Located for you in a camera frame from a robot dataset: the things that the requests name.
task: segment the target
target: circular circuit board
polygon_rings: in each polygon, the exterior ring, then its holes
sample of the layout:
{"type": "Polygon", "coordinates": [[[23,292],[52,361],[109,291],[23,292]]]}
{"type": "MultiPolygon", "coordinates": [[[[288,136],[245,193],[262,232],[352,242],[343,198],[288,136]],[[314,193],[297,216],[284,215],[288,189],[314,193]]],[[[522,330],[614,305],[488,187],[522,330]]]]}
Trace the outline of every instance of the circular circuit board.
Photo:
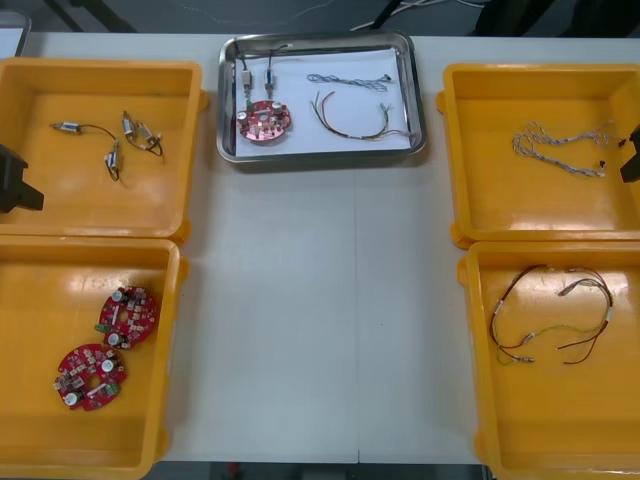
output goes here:
{"type": "Polygon", "coordinates": [[[71,410],[97,410],[120,393],[127,378],[117,353],[105,345],[90,343],[69,352],[58,367],[53,388],[71,410]]]}
{"type": "Polygon", "coordinates": [[[240,134],[254,142],[267,142],[284,135],[291,126],[291,112],[286,105],[272,100],[253,103],[252,110],[238,112],[240,134]]]}
{"type": "Polygon", "coordinates": [[[156,302],[144,288],[120,287],[107,299],[96,330],[104,333],[104,343],[129,350],[145,340],[157,321],[156,302]]]}

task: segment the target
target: cable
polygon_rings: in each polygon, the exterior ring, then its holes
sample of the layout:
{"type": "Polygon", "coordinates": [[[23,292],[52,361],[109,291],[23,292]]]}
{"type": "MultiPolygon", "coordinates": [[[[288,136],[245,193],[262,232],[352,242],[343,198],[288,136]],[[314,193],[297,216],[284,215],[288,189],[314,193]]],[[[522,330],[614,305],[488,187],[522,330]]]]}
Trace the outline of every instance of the cable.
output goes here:
{"type": "Polygon", "coordinates": [[[276,53],[279,50],[282,50],[283,48],[287,48],[287,47],[290,47],[290,46],[291,46],[290,43],[285,43],[284,45],[280,45],[278,48],[276,48],[274,50],[269,50],[269,70],[271,70],[271,58],[273,57],[273,54],[276,53]]]}
{"type": "Polygon", "coordinates": [[[156,157],[161,157],[162,155],[164,155],[164,150],[162,149],[162,145],[160,144],[160,139],[156,138],[156,140],[151,143],[150,146],[143,146],[143,145],[138,145],[137,143],[135,143],[128,135],[125,135],[127,142],[129,142],[129,145],[131,145],[132,147],[137,148],[138,150],[142,150],[143,152],[149,152],[154,154],[156,157]]]}
{"type": "Polygon", "coordinates": [[[610,140],[613,139],[617,141],[617,145],[619,147],[622,147],[624,145],[623,138],[601,132],[602,129],[612,124],[613,121],[610,120],[603,125],[594,128],[593,130],[588,130],[584,133],[574,135],[573,137],[553,138],[546,132],[542,125],[540,125],[538,122],[532,121],[527,123],[524,133],[516,133],[513,136],[513,151],[525,157],[533,157],[538,160],[542,160],[543,162],[551,163],[552,165],[556,165],[557,167],[560,167],[569,173],[577,173],[586,177],[604,177],[606,162],[602,160],[599,162],[598,169],[573,167],[561,160],[539,153],[535,148],[535,143],[539,143],[541,145],[560,146],[575,142],[577,140],[590,139],[593,140],[596,145],[604,147],[609,145],[610,140]]]}
{"type": "Polygon", "coordinates": [[[498,303],[496,304],[496,307],[494,308],[493,313],[491,314],[491,318],[489,320],[489,336],[491,337],[491,339],[494,341],[494,343],[498,347],[498,349],[496,350],[496,352],[498,354],[498,361],[502,365],[511,365],[511,364],[513,364],[515,362],[534,363],[535,359],[533,357],[521,357],[519,355],[512,355],[511,353],[507,352],[507,350],[511,350],[511,349],[522,347],[523,345],[527,344],[533,338],[539,337],[540,335],[542,335],[542,334],[544,334],[544,333],[546,333],[548,331],[552,331],[552,330],[570,330],[570,331],[577,332],[577,333],[593,333],[593,332],[597,331],[594,335],[592,335],[590,338],[588,338],[586,340],[582,340],[582,341],[574,342],[574,343],[569,343],[569,344],[557,347],[557,350],[562,350],[562,349],[565,349],[565,348],[568,348],[568,347],[573,347],[573,346],[576,346],[576,345],[581,345],[581,344],[584,344],[584,343],[593,342],[591,344],[591,348],[589,349],[589,352],[587,352],[587,354],[581,360],[576,361],[576,362],[567,362],[567,361],[563,362],[565,365],[577,365],[579,363],[582,363],[587,358],[589,358],[589,355],[591,355],[591,352],[593,351],[593,348],[595,346],[595,343],[596,343],[598,337],[600,335],[602,335],[602,332],[604,332],[605,328],[609,324],[609,321],[611,320],[611,317],[613,316],[613,295],[611,294],[611,291],[609,290],[609,287],[607,286],[607,283],[605,282],[604,278],[602,278],[602,276],[598,272],[596,272],[595,270],[592,270],[590,268],[585,268],[585,267],[571,268],[571,269],[568,270],[568,272],[570,272],[570,273],[585,272],[585,273],[588,273],[590,275],[593,275],[594,277],[597,278],[597,280],[593,279],[593,278],[581,278],[580,280],[577,280],[577,281],[571,283],[570,285],[568,285],[567,287],[563,288],[560,292],[557,293],[557,295],[559,297],[564,297],[564,296],[568,295],[569,293],[571,293],[577,286],[581,286],[581,285],[582,286],[599,288],[600,291],[605,296],[605,299],[607,301],[607,310],[605,312],[605,317],[604,317],[604,320],[603,320],[602,323],[600,323],[598,326],[593,327],[593,328],[580,328],[580,327],[575,327],[573,325],[565,325],[565,324],[551,325],[549,327],[543,328],[542,330],[540,330],[538,332],[531,332],[531,333],[527,334],[526,336],[524,336],[522,338],[522,340],[520,340],[519,343],[517,343],[515,345],[503,345],[499,340],[498,327],[497,327],[497,325],[498,325],[498,322],[497,322],[498,312],[500,311],[500,309],[504,305],[507,297],[509,296],[511,291],[515,288],[515,286],[518,284],[518,282],[520,280],[522,280],[522,278],[524,278],[526,275],[528,275],[529,273],[531,273],[532,271],[534,271],[534,270],[536,270],[538,268],[548,268],[548,266],[547,265],[532,265],[532,266],[527,267],[526,269],[524,269],[518,275],[516,275],[514,277],[514,279],[511,281],[511,284],[509,285],[509,287],[507,288],[505,293],[500,298],[500,300],[498,300],[498,303]],[[500,353],[508,356],[509,358],[511,358],[511,360],[506,362],[506,363],[503,362],[502,359],[500,358],[500,353]]]}
{"type": "MultiPolygon", "coordinates": [[[[405,10],[408,10],[409,8],[414,8],[414,7],[430,7],[432,5],[438,5],[439,3],[445,3],[448,2],[450,0],[418,0],[416,2],[401,2],[402,5],[399,6],[398,8],[396,8],[393,12],[391,12],[391,14],[389,15],[389,17],[393,17],[395,15],[398,15],[399,13],[404,12],[405,10]]],[[[471,2],[461,2],[458,1],[458,3],[462,4],[462,5],[467,5],[469,7],[476,7],[476,8],[484,8],[484,4],[472,4],[471,2]]],[[[364,28],[367,27],[371,27],[373,26],[374,22],[367,22],[367,23],[363,23],[362,25],[358,25],[356,27],[353,27],[351,29],[352,32],[355,32],[356,30],[362,30],[364,28]]]]}
{"type": "Polygon", "coordinates": [[[393,14],[394,10],[400,5],[402,0],[389,0],[389,3],[382,9],[380,15],[373,21],[369,29],[378,30],[384,22],[389,20],[389,17],[393,14]]]}
{"type": "Polygon", "coordinates": [[[474,8],[484,8],[484,6],[486,5],[485,3],[472,3],[472,2],[467,2],[465,0],[456,0],[456,2],[462,4],[462,5],[466,5],[467,7],[474,7],[474,8]]]}
{"type": "Polygon", "coordinates": [[[606,167],[606,163],[604,161],[600,161],[599,169],[592,170],[589,168],[573,167],[561,160],[558,160],[552,157],[547,157],[546,155],[542,155],[541,153],[538,153],[533,141],[526,133],[516,133],[513,136],[513,151],[516,152],[518,155],[522,155],[525,157],[533,157],[538,160],[542,160],[543,162],[556,165],[557,167],[560,167],[569,173],[577,173],[580,175],[584,175],[585,177],[604,177],[605,175],[604,169],[606,167]]]}
{"type": "Polygon", "coordinates": [[[320,92],[318,92],[316,94],[316,100],[315,102],[311,102],[311,106],[313,107],[313,111],[315,112],[316,116],[318,117],[318,120],[320,120],[320,123],[322,123],[322,126],[324,128],[326,128],[327,130],[329,130],[331,133],[338,135],[340,137],[343,138],[350,138],[352,140],[378,140],[379,138],[383,137],[384,135],[387,135],[389,133],[399,133],[401,135],[405,135],[405,136],[411,136],[411,134],[409,132],[403,132],[402,130],[387,130],[387,127],[389,126],[389,108],[391,107],[387,107],[384,104],[380,104],[380,109],[382,110],[382,115],[384,117],[384,125],[382,126],[382,129],[377,132],[374,133],[372,135],[362,135],[362,136],[358,136],[358,135],[350,135],[348,133],[344,133],[341,132],[339,130],[336,130],[335,128],[333,128],[330,124],[329,121],[327,120],[327,116],[325,113],[325,104],[327,102],[327,100],[329,99],[329,97],[331,97],[331,95],[333,95],[334,92],[329,93],[326,97],[324,97],[322,99],[322,102],[320,104],[320,106],[318,106],[318,101],[320,98],[320,92]]]}
{"type": "Polygon", "coordinates": [[[233,39],[233,48],[235,48],[235,50],[236,50],[236,57],[238,57],[240,59],[240,61],[242,62],[243,70],[248,70],[247,62],[246,62],[246,60],[244,58],[244,55],[242,55],[240,53],[240,48],[238,48],[238,42],[237,42],[237,40],[235,38],[233,39]]]}
{"type": "Polygon", "coordinates": [[[113,141],[114,141],[114,142],[116,142],[116,141],[117,141],[116,136],[115,136],[113,133],[111,133],[109,130],[107,130],[106,128],[104,128],[104,127],[100,127],[100,126],[98,126],[98,125],[92,125],[92,124],[90,124],[90,123],[84,123],[84,124],[80,124],[80,125],[78,125],[78,128],[96,128],[96,129],[98,129],[98,130],[103,131],[104,133],[106,133],[107,135],[109,135],[111,138],[113,138],[113,141]]]}
{"type": "Polygon", "coordinates": [[[391,77],[386,73],[376,79],[376,80],[360,80],[356,78],[355,80],[345,80],[343,78],[338,78],[335,75],[327,75],[323,76],[318,73],[310,73],[307,75],[307,80],[313,83],[343,83],[345,85],[355,85],[358,87],[368,88],[370,90],[375,90],[376,92],[386,92],[388,91],[385,83],[391,83],[391,77]]]}

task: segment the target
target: capacitor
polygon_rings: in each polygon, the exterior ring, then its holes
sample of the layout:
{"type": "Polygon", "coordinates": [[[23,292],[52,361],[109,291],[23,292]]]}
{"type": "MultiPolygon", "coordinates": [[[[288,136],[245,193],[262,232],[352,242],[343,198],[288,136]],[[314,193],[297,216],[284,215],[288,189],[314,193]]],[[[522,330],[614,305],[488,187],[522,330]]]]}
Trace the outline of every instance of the capacitor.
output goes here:
{"type": "Polygon", "coordinates": [[[110,373],[115,368],[115,365],[114,365],[113,361],[105,360],[104,362],[102,362],[102,365],[100,365],[100,368],[102,368],[102,371],[104,373],[110,373]]]}
{"type": "Polygon", "coordinates": [[[267,91],[267,98],[271,99],[273,97],[273,72],[271,69],[266,70],[264,72],[264,89],[267,91]]]}
{"type": "Polygon", "coordinates": [[[239,112],[236,118],[240,125],[247,125],[249,123],[249,115],[247,115],[247,112],[239,112]]]}
{"type": "Polygon", "coordinates": [[[82,392],[69,392],[64,396],[64,404],[68,407],[73,407],[78,402],[82,401],[84,395],[82,392]]]}
{"type": "Polygon", "coordinates": [[[136,128],[133,125],[131,116],[126,111],[122,113],[122,129],[124,130],[124,135],[126,137],[129,137],[131,140],[135,139],[136,128]]]}
{"type": "Polygon", "coordinates": [[[111,300],[117,303],[126,303],[128,301],[127,295],[122,290],[116,290],[111,294],[111,300]]]}
{"type": "Polygon", "coordinates": [[[111,331],[111,325],[103,325],[101,323],[95,325],[93,328],[95,328],[100,333],[109,333],[111,331]]]}
{"type": "Polygon", "coordinates": [[[106,387],[106,392],[110,397],[117,395],[120,392],[120,386],[116,382],[109,382],[106,387]]]}
{"type": "Polygon", "coordinates": [[[107,343],[112,347],[124,346],[127,343],[127,338],[114,332],[107,337],[107,343]]]}
{"type": "Polygon", "coordinates": [[[242,70],[242,87],[244,89],[244,93],[245,93],[245,96],[247,96],[247,98],[248,98],[249,92],[251,91],[251,84],[252,84],[251,71],[242,70]]]}

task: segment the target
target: white wire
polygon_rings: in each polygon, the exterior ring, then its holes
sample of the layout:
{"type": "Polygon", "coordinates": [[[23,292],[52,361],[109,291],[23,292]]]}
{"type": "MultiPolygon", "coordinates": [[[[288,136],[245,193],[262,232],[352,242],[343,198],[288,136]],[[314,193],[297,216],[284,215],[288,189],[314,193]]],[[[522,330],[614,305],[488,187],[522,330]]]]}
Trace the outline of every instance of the white wire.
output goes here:
{"type": "MultiPolygon", "coordinates": [[[[405,10],[408,10],[409,8],[413,8],[413,7],[430,7],[431,5],[437,5],[439,3],[444,3],[444,2],[448,2],[449,0],[418,0],[417,2],[412,2],[412,3],[408,3],[408,2],[402,2],[402,6],[396,8],[393,12],[391,12],[390,17],[393,17],[399,13],[404,12],[405,10]]],[[[367,28],[370,27],[371,25],[373,25],[373,22],[367,22],[367,23],[363,23],[362,25],[358,25],[357,27],[353,27],[351,29],[352,32],[355,32],[356,30],[362,30],[363,28],[367,28]]]]}
{"type": "Polygon", "coordinates": [[[472,2],[467,2],[465,0],[456,0],[456,2],[462,4],[462,5],[466,5],[467,7],[474,7],[474,8],[484,8],[484,4],[483,3],[472,3],[472,2]]]}
{"type": "MultiPolygon", "coordinates": [[[[391,12],[391,15],[389,15],[389,18],[391,18],[394,15],[397,15],[399,13],[402,13],[405,10],[408,10],[409,8],[413,8],[413,7],[430,7],[431,5],[437,5],[439,3],[444,3],[444,2],[448,2],[448,1],[449,0],[418,0],[416,2],[401,2],[402,6],[396,8],[393,12],[391,12]]],[[[467,2],[465,0],[455,0],[455,1],[460,3],[461,5],[466,5],[468,7],[484,8],[484,4],[480,4],[480,3],[472,3],[472,2],[467,2]]],[[[363,28],[370,27],[371,25],[373,25],[373,22],[363,23],[362,25],[358,25],[357,27],[353,27],[351,29],[351,31],[355,32],[356,30],[362,30],[363,28]]]]}

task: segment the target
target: table surface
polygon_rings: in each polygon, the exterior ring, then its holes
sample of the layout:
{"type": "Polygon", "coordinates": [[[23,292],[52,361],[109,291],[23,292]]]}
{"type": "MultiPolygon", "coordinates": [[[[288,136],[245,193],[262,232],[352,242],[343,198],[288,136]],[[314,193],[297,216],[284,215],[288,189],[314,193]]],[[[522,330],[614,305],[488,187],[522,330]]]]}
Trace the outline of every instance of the table surface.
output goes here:
{"type": "Polygon", "coordinates": [[[414,38],[429,145],[386,167],[245,173],[215,147],[226,35],[33,34],[26,55],[198,62],[168,460],[476,463],[435,95],[456,62],[640,62],[637,40],[414,38]]]}

